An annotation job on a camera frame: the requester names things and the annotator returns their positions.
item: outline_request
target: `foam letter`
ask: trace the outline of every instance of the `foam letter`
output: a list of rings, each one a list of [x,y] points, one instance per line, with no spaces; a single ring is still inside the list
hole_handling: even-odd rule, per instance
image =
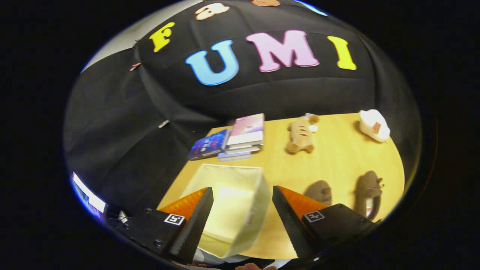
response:
[[[158,52],[161,48],[163,48],[166,44],[170,42],[170,39],[166,39],[166,37],[169,37],[172,34],[172,30],[170,30],[169,28],[174,25],[174,22],[168,23],[150,36],[150,39],[153,41],[153,45],[155,46],[153,52]]]
[[[204,20],[206,18],[212,17],[215,14],[224,13],[229,9],[230,9],[229,7],[224,6],[222,3],[213,3],[197,10],[195,12],[195,14],[197,14],[196,19],[199,21]]]
[[[210,69],[210,65],[205,59],[205,55],[207,55],[205,50],[194,53],[187,58],[185,62],[192,66],[193,73],[195,73],[195,76],[202,84],[208,86],[219,85],[232,79],[237,74],[239,64],[230,47],[232,43],[233,41],[231,40],[224,40],[212,46],[212,50],[218,51],[225,64],[225,69],[220,73],[214,73]]]
[[[252,0],[252,4],[260,7],[275,7],[280,5],[280,2],[277,0]]]
[[[258,54],[262,59],[260,71],[271,72],[280,69],[280,64],[274,62],[272,54],[287,67],[292,66],[293,53],[296,56],[294,63],[297,66],[312,67],[319,64],[307,43],[306,35],[303,31],[288,30],[285,32],[283,44],[267,33],[252,34],[246,39],[257,47]]]
[[[335,45],[336,52],[338,54],[338,62],[336,63],[339,68],[356,70],[357,65],[353,63],[352,56],[348,51],[348,42],[339,37],[327,37],[333,45]]]
[[[306,8],[308,8],[309,10],[311,10],[311,11],[313,11],[313,12],[315,12],[315,13],[318,13],[318,14],[323,15],[323,16],[327,16],[327,14],[326,14],[325,12],[322,12],[322,11],[318,10],[316,7],[314,7],[314,6],[310,5],[310,4],[304,3],[304,2],[302,2],[302,1],[297,1],[297,0],[295,0],[295,2],[298,2],[298,3],[302,4],[302,5],[304,5]]]

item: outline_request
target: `plush toy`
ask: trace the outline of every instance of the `plush toy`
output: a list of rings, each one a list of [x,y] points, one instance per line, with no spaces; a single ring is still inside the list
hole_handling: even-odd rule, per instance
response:
[[[381,181],[374,171],[368,171],[357,182],[354,210],[369,220],[373,220],[380,209],[381,188],[384,186],[380,186]]]
[[[318,122],[318,115],[312,115],[310,118],[302,116],[288,125],[290,131],[290,142],[287,144],[287,152],[295,154],[305,149],[308,153],[313,151],[312,133],[309,126]]]
[[[390,136],[390,128],[382,114],[377,110],[361,110],[360,115],[360,130],[373,139],[384,142]]]
[[[303,194],[317,202],[332,206],[332,189],[328,183],[323,180],[311,184]]]

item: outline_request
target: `white plush toy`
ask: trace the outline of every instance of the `white plush toy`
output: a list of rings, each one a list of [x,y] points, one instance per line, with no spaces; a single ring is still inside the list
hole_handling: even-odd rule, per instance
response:
[[[390,136],[390,129],[388,128],[385,118],[377,110],[361,110],[360,115],[360,130],[373,139],[384,142]]]

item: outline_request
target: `stack of books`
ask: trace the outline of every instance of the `stack of books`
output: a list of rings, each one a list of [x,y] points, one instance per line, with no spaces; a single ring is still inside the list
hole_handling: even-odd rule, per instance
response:
[[[189,160],[201,160],[218,156],[220,161],[242,160],[252,157],[264,144],[263,113],[235,120],[232,129],[224,129],[195,142],[188,155]]]
[[[264,144],[264,122],[263,113],[236,119],[227,141],[225,154],[245,154],[260,150],[259,146]]]
[[[201,160],[217,156],[225,151],[227,145],[229,129],[207,136],[195,142],[188,155],[189,160]]]

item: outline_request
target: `wooden table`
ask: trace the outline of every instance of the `wooden table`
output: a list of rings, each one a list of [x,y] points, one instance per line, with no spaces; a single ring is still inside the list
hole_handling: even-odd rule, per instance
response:
[[[353,208],[358,178],[373,170],[382,177],[382,202],[373,221],[385,218],[400,200],[404,190],[404,172],[400,155],[391,138],[378,143],[359,130],[357,113],[320,116],[318,131],[313,134],[312,153],[285,151],[289,141],[288,124],[296,118],[266,121],[264,146],[251,159],[220,162],[218,158],[188,161],[157,209],[180,198],[203,163],[263,167],[270,190],[281,185],[302,193],[312,183],[324,180],[332,188],[332,205],[342,203]],[[210,134],[228,127],[213,128]],[[265,225],[255,246],[241,255],[265,259],[297,258],[287,232],[270,204]]]

